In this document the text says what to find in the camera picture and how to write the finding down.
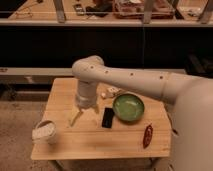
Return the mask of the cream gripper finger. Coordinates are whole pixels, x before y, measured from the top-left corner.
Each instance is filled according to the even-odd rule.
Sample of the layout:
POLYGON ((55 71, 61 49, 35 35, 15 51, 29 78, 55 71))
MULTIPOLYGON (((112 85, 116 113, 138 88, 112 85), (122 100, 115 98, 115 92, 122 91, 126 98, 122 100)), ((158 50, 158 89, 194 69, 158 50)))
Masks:
POLYGON ((93 109, 94 109, 94 111, 95 111, 96 114, 99 114, 99 106, 98 105, 95 105, 93 107, 93 109))
POLYGON ((76 120, 82 115, 82 111, 77 112, 75 115, 72 115, 72 117, 69 119, 69 125, 73 126, 76 122, 76 120))

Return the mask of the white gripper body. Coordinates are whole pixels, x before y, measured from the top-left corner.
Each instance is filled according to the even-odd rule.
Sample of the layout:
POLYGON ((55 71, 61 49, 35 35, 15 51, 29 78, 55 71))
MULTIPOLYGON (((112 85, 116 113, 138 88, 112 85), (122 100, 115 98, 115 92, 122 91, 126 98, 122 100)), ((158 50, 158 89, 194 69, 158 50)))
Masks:
POLYGON ((95 82, 85 82, 81 80, 77 82, 75 100, 79 108, 88 109, 96 105, 97 86, 98 84, 95 82))

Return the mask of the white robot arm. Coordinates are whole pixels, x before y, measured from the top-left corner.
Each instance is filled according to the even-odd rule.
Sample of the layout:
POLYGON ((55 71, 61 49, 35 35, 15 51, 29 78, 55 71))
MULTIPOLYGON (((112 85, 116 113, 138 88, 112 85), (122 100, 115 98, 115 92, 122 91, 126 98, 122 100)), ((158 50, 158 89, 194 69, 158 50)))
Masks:
POLYGON ((106 83, 171 104, 172 136, 168 171, 213 171, 213 79, 164 71, 110 68, 99 56, 77 60, 77 105, 97 101, 97 85, 106 83))

